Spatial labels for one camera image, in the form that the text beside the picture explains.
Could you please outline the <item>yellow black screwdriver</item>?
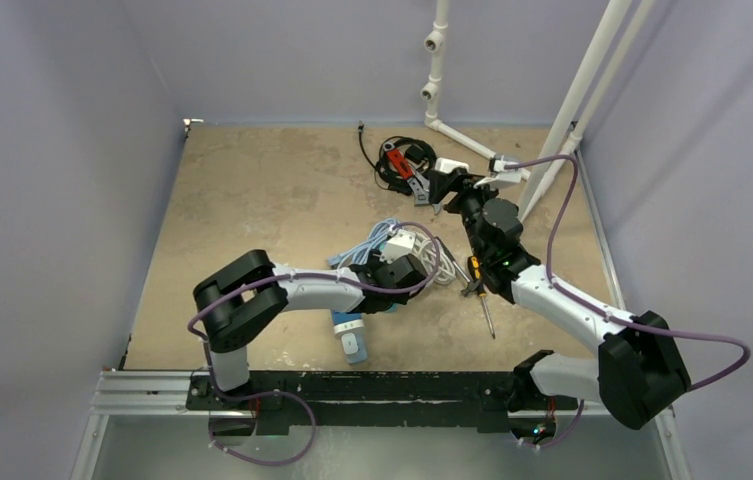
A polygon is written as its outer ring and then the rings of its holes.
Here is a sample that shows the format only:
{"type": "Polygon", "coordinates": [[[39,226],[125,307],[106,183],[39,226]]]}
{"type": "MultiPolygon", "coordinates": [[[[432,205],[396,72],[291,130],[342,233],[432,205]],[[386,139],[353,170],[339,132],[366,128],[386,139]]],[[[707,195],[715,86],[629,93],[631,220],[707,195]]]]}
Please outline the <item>yellow black screwdriver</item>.
{"type": "Polygon", "coordinates": [[[485,290],[485,286],[482,281],[480,263],[478,259],[473,255],[469,256],[467,259],[467,267],[473,280],[473,286],[471,287],[471,290],[476,294],[477,298],[480,301],[480,305],[482,307],[483,315],[484,315],[490,336],[493,339],[495,339],[496,331],[494,328],[491,311],[488,305],[487,292],[485,290]]]}

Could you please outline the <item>white pvc pipe frame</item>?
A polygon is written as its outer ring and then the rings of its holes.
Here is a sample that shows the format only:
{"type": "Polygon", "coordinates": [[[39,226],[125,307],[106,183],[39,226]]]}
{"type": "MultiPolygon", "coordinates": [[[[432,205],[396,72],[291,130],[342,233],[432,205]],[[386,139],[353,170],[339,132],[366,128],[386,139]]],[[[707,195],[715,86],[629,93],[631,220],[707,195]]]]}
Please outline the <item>white pvc pipe frame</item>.
{"type": "Polygon", "coordinates": [[[542,155],[570,153],[632,49],[652,1],[438,1],[424,124],[490,159],[461,122],[547,125],[542,155]]]}

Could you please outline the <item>white plug adapter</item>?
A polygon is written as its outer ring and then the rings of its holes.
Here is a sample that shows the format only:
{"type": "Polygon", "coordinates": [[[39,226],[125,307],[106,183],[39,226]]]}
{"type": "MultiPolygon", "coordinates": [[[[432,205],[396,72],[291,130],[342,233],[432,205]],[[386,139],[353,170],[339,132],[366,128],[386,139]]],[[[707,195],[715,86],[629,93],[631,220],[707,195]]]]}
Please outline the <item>white plug adapter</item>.
{"type": "Polygon", "coordinates": [[[436,160],[433,169],[439,173],[450,174],[456,169],[463,169],[465,171],[468,171],[469,165],[465,162],[457,161],[454,159],[439,157],[436,160]]]}

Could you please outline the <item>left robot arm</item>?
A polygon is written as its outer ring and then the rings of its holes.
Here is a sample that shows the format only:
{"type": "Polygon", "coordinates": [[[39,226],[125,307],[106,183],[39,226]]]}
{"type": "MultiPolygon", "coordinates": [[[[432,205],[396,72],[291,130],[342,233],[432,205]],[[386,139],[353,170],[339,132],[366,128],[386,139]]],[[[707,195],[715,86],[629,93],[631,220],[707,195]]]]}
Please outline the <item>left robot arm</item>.
{"type": "Polygon", "coordinates": [[[371,253],[364,264],[334,270],[276,264],[250,250],[201,281],[192,292],[197,314],[188,329],[204,342],[214,380],[211,395],[224,408],[250,395],[247,346],[280,314],[329,310],[374,314],[405,305],[431,281],[415,256],[385,261],[371,253]]]}

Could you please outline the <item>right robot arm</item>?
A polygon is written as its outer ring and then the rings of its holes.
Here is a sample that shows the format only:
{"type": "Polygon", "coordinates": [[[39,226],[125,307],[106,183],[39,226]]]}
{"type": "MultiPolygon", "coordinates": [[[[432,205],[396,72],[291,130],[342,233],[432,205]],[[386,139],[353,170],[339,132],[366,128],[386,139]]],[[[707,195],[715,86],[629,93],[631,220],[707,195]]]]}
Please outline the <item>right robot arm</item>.
{"type": "Polygon", "coordinates": [[[592,350],[591,359],[541,350],[512,374],[510,410],[536,407],[551,397],[602,404],[619,423],[637,430],[692,388],[668,324],[648,311],[635,315],[609,306],[556,277],[521,244],[519,209],[462,162],[429,173],[432,202],[462,220],[485,288],[528,309],[592,350]]]}

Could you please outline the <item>white charger plug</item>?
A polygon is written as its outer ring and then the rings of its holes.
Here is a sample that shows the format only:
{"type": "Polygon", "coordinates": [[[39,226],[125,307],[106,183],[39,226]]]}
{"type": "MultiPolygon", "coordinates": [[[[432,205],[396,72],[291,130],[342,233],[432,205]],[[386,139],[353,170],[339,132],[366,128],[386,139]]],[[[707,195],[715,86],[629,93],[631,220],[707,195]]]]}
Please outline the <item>white charger plug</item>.
{"type": "Polygon", "coordinates": [[[344,333],[340,337],[340,343],[347,357],[359,357],[366,354],[363,336],[359,333],[344,333]]]}

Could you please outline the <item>red adjustable wrench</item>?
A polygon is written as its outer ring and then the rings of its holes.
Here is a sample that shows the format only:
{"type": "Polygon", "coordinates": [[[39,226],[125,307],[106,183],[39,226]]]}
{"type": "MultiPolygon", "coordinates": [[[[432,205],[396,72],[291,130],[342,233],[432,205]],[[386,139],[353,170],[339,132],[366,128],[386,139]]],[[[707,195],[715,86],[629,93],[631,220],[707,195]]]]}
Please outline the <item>red adjustable wrench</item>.
{"type": "Polygon", "coordinates": [[[428,200],[428,179],[406,159],[394,143],[386,141],[381,147],[381,152],[388,161],[387,170],[396,173],[402,183],[409,188],[414,205],[416,207],[430,206],[433,213],[439,215],[442,211],[442,204],[431,205],[428,200]]]}

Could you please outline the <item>teal power strip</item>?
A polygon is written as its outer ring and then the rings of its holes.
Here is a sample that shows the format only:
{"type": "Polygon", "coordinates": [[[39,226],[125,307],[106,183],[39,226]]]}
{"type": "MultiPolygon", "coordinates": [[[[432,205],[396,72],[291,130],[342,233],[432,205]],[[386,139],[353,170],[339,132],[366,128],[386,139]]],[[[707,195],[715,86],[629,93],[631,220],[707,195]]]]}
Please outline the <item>teal power strip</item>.
{"type": "Polygon", "coordinates": [[[387,240],[372,254],[375,284],[385,289],[402,289],[413,284],[415,275],[408,259],[413,255],[412,240],[409,235],[398,235],[387,240]]]}

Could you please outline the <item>blue power strip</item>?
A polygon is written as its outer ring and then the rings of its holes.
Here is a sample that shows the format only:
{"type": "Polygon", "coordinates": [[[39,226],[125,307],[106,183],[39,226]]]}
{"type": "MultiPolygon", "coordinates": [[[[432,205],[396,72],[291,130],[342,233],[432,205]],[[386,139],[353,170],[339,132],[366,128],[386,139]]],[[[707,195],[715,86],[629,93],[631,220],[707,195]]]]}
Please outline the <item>blue power strip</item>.
{"type": "Polygon", "coordinates": [[[346,361],[350,365],[368,359],[365,342],[365,323],[360,313],[331,311],[333,333],[340,342],[346,361]]]}

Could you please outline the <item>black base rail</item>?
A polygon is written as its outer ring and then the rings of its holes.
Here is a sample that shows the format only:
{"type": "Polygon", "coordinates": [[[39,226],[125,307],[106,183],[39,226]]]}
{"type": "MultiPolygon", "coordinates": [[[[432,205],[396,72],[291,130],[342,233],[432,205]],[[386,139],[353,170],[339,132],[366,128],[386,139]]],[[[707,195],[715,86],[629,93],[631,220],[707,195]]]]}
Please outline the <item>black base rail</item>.
{"type": "Polygon", "coordinates": [[[570,412],[576,400],[546,397],[510,371],[376,372],[255,370],[218,394],[206,375],[189,378],[186,407],[256,420],[260,435],[292,426],[472,428],[508,433],[522,411],[543,418],[570,412]]]}

